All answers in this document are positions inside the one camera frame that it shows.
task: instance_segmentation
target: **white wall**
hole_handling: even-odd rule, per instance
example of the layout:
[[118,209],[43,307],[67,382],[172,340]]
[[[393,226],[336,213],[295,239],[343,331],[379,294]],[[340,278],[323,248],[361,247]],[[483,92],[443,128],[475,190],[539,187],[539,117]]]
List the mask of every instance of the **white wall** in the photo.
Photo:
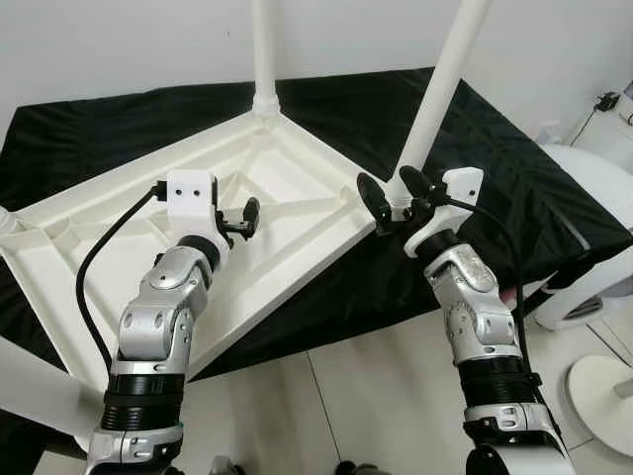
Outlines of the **white wall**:
[[[435,62],[458,0],[277,0],[279,77]],[[497,0],[466,79],[527,133],[633,79],[631,0]],[[2,0],[0,140],[21,104],[249,80],[249,0]]]

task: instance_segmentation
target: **white bracket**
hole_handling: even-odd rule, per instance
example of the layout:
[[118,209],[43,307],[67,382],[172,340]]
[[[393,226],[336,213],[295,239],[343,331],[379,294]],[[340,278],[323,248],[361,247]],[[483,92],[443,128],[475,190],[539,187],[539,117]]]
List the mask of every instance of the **white bracket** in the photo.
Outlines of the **white bracket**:
[[[469,205],[477,203],[483,180],[484,172],[472,166],[449,170],[442,176],[442,181],[446,183],[446,194]],[[405,243],[405,253],[416,258],[415,250],[421,242],[444,230],[457,233],[471,214],[468,210],[452,205],[438,206],[431,221]]]
[[171,170],[167,173],[167,217],[174,243],[184,236],[201,236],[220,253],[222,269],[228,261],[228,242],[216,223],[216,177],[205,170]]

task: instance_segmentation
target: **floor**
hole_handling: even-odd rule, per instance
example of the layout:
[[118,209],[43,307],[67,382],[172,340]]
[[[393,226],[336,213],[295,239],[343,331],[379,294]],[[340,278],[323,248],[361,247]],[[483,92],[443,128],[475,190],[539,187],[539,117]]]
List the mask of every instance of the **floor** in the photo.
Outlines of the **floor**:
[[[624,475],[633,458],[593,439],[570,407],[565,377],[586,354],[633,364],[633,299],[608,301],[590,326],[546,332],[528,322],[533,366],[579,475]],[[191,384],[175,466],[207,475],[216,454],[248,475],[327,475],[340,459],[398,474],[464,473],[464,403],[439,313]],[[45,453],[37,475],[81,474]]]

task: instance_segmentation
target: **robotic arm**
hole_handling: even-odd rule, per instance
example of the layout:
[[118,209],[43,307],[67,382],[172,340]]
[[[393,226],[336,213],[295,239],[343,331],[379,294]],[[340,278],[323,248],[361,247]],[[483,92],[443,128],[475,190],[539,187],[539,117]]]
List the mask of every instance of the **robotic arm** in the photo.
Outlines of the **robotic arm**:
[[412,195],[403,222],[392,221],[391,207],[369,175],[359,175],[358,189],[378,232],[405,238],[406,254],[420,261],[444,311],[466,399],[464,431],[475,444],[466,473],[573,475],[567,449],[538,393],[540,378],[526,367],[519,329],[499,298],[497,279],[456,236],[475,208],[483,172],[450,170],[435,184],[406,166],[401,178]]
[[218,182],[207,172],[172,171],[162,189],[158,198],[167,201],[177,244],[156,256],[123,311],[86,475],[182,473],[171,461],[183,439],[180,405],[194,324],[207,307],[214,274],[226,264],[227,233],[249,239],[257,228],[257,200],[248,200],[240,223],[228,223],[217,209]]

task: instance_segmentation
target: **black cloth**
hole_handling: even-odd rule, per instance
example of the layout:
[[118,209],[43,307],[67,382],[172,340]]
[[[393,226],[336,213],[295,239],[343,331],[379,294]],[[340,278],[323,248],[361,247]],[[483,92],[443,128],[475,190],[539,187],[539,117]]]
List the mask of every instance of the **black cloth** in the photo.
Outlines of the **black cloth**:
[[[431,69],[278,81],[282,111],[382,179],[394,171]],[[252,83],[181,86],[21,107],[0,154],[0,204],[18,210],[251,107]],[[520,246],[526,281],[566,285],[633,243],[534,142],[460,82],[425,165],[485,170],[479,204]],[[460,236],[512,285],[498,231],[473,216]],[[0,333],[60,366],[13,277],[0,267]],[[437,304],[394,237],[367,236],[197,377],[231,371],[406,320]]]

